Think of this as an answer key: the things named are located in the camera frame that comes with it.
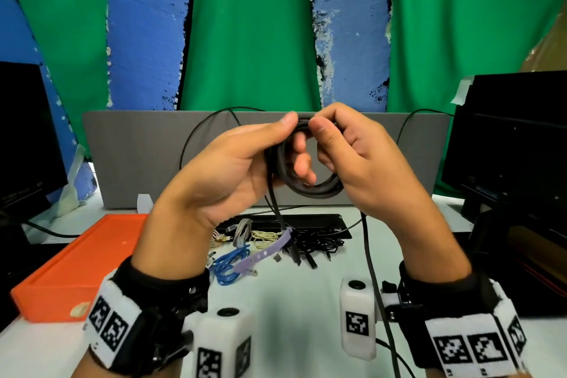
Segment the purple strap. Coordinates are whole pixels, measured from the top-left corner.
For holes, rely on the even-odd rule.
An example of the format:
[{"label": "purple strap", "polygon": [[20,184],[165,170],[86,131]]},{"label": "purple strap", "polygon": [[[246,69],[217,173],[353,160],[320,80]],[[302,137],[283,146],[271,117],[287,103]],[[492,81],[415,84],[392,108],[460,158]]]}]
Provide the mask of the purple strap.
[{"label": "purple strap", "polygon": [[258,251],[255,254],[249,255],[244,260],[239,261],[235,265],[232,266],[232,269],[239,274],[243,274],[245,271],[252,269],[252,267],[258,263],[260,260],[265,259],[266,257],[270,257],[272,254],[277,253],[280,251],[285,244],[291,239],[291,228],[288,227],[286,230],[283,231],[282,236],[277,241],[272,242],[262,251]]}]

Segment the orange tray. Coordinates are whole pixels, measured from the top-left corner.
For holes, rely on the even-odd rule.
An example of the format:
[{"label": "orange tray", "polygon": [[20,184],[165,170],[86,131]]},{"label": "orange tray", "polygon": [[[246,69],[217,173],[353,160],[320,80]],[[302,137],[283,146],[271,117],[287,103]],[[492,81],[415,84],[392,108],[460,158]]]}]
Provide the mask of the orange tray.
[{"label": "orange tray", "polygon": [[106,215],[14,287],[31,322],[83,321],[103,278],[132,254],[147,215]]}]

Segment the fingernail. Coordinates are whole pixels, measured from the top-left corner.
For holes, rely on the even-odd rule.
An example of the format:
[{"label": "fingernail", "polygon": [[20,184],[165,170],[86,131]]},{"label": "fingernail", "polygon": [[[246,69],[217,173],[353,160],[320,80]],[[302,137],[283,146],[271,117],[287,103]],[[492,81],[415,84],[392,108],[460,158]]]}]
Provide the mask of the fingernail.
[{"label": "fingernail", "polygon": [[287,113],[285,114],[282,119],[280,120],[280,122],[286,126],[293,124],[294,121],[294,116],[293,116],[293,112]]}]

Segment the table surface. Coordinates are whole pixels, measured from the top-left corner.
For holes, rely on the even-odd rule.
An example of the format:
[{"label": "table surface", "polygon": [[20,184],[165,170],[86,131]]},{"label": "table surface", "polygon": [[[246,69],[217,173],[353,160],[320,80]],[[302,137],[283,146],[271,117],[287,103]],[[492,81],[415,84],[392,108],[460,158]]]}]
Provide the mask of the table surface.
[{"label": "table surface", "polygon": [[[451,229],[469,231],[471,224],[457,211],[436,200]],[[110,211],[123,214],[132,211]],[[60,233],[81,233],[110,213],[102,207],[100,194],[87,204],[55,220],[51,228]],[[285,211],[288,214],[341,214],[347,225],[359,220],[353,207],[309,207]],[[369,218],[370,250],[379,281],[398,282],[401,250],[392,232],[382,222]],[[339,288],[345,276],[368,278],[362,227],[351,229],[352,239],[345,241],[344,251],[329,262],[314,254],[319,265],[311,269],[306,263],[297,267],[291,258],[263,260],[256,269],[258,276],[248,276],[231,286],[214,282],[209,290],[209,306],[217,309],[240,306],[254,311],[256,335],[253,369],[256,377],[392,377],[390,353],[378,347],[370,362],[349,357],[341,347]],[[60,242],[50,237],[46,242]],[[217,254],[229,251],[223,246]],[[527,364],[534,377],[560,378],[567,370],[567,319],[523,320],[529,340]],[[424,377],[415,367],[407,343],[397,324],[392,332],[398,353],[412,366],[417,377]],[[0,333],[0,376],[18,378],[69,377],[86,349],[81,323],[30,324],[16,319]],[[382,323],[376,325],[377,337],[386,339]],[[184,360],[181,376],[188,378],[192,353]],[[409,374],[400,365],[401,374]]]}]

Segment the hand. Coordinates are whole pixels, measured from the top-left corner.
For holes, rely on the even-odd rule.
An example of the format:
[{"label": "hand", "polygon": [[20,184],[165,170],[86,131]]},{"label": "hand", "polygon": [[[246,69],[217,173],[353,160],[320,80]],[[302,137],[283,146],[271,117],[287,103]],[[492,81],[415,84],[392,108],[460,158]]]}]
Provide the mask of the hand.
[{"label": "hand", "polygon": [[[415,211],[436,210],[381,124],[342,103],[333,103],[310,120],[309,129],[317,140],[319,160],[338,174],[350,199],[364,213],[402,231],[400,226]],[[295,135],[294,148],[298,153],[306,152],[303,133]],[[304,170],[299,167],[295,171],[305,175]]]},{"label": "hand", "polygon": [[[297,120],[296,113],[288,113],[275,123],[241,126],[223,133],[174,177],[158,202],[193,212],[211,228],[241,213],[268,190],[264,150],[284,141]],[[309,154],[296,154],[294,168],[304,174],[304,182],[315,182]],[[274,180],[274,185],[281,182]]]}]

